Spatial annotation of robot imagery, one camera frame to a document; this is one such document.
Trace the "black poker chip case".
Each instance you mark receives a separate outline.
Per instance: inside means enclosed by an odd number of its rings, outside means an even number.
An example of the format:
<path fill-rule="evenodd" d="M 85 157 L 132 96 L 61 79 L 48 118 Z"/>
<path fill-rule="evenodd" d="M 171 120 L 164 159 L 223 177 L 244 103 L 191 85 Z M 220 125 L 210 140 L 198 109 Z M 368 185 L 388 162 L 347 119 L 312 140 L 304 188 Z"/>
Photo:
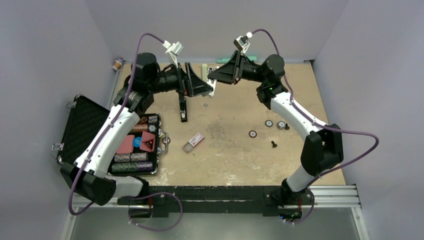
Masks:
<path fill-rule="evenodd" d="M 60 165 L 75 162 L 110 115 L 108 109 L 81 94 L 75 96 L 69 109 L 62 140 L 52 145 Z M 168 135 L 161 129 L 161 115 L 144 114 L 112 154 L 107 172 L 114 176 L 154 175 L 159 155 L 167 152 L 169 142 Z"/>

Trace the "green staple case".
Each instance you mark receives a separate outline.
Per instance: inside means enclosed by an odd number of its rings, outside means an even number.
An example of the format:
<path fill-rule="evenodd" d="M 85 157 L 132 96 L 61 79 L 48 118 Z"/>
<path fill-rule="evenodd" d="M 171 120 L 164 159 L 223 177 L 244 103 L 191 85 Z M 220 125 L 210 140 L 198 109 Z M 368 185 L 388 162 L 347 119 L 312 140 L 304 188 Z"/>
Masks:
<path fill-rule="evenodd" d="M 209 98 L 213 98 L 215 96 L 215 92 L 216 92 L 216 84 L 217 81 L 215 79 L 211 79 L 208 77 L 208 75 L 210 73 L 212 73 L 216 68 L 213 66 L 209 66 L 207 64 L 202 64 L 201 67 L 201 78 L 203 81 L 205 81 L 210 87 L 212 87 L 212 91 L 209 93 L 204 93 L 202 96 L 203 97 L 209 97 Z"/>

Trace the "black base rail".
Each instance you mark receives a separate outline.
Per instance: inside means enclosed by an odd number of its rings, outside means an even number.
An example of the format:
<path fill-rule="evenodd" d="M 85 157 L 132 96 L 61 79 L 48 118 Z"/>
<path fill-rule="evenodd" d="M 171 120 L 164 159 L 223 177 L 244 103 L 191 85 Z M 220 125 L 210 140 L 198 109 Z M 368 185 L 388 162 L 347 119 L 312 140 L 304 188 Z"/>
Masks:
<path fill-rule="evenodd" d="M 313 201 L 312 191 L 302 190 L 291 197 L 281 195 L 280 185 L 256 186 L 150 186 L 147 199 L 121 197 L 120 206 L 145 206 L 154 218 L 170 214 L 261 214 L 264 217 L 300 218 Z"/>

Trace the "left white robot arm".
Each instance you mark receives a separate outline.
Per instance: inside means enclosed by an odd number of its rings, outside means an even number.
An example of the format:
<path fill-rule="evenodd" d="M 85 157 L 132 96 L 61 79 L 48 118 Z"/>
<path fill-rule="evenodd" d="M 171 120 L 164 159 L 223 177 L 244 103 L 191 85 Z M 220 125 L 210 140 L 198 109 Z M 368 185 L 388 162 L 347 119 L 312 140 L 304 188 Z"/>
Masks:
<path fill-rule="evenodd" d="M 112 198 L 130 197 L 138 205 L 146 203 L 149 191 L 144 181 L 131 176 L 108 175 L 119 146 L 141 116 L 154 102 L 154 94 L 176 91 L 182 99 L 207 95 L 214 87 L 197 76 L 189 62 L 173 61 L 164 70 L 154 54 L 138 53 L 131 74 L 118 92 L 108 116 L 78 156 L 64 160 L 60 173 L 72 194 L 91 204 L 105 205 Z"/>

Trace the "small staple box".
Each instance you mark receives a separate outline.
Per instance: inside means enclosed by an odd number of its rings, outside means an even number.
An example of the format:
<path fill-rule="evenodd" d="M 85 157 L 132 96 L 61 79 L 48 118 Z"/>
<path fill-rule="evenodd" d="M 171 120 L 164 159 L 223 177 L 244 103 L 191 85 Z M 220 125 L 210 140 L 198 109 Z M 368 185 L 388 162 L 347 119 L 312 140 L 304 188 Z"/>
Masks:
<path fill-rule="evenodd" d="M 192 152 L 204 139 L 205 137 L 200 132 L 198 132 L 182 146 L 182 150 L 188 154 Z"/>

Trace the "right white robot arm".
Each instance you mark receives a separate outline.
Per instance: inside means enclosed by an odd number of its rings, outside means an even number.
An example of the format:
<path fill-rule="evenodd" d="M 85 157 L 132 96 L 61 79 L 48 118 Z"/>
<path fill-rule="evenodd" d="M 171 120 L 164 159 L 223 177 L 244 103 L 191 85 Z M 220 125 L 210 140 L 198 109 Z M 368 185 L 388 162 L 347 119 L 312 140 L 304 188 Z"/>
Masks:
<path fill-rule="evenodd" d="M 208 78 L 228 85 L 240 80 L 258 82 L 259 102 L 281 116 L 299 134 L 304 142 L 300 166 L 283 180 L 278 193 L 271 194 L 276 201 L 292 204 L 313 179 L 340 164 L 344 153 L 339 126 L 328 126 L 298 104 L 289 85 L 282 82 L 287 79 L 284 66 L 284 59 L 278 54 L 271 54 L 262 64 L 256 64 L 236 50 L 231 59 L 210 72 Z"/>

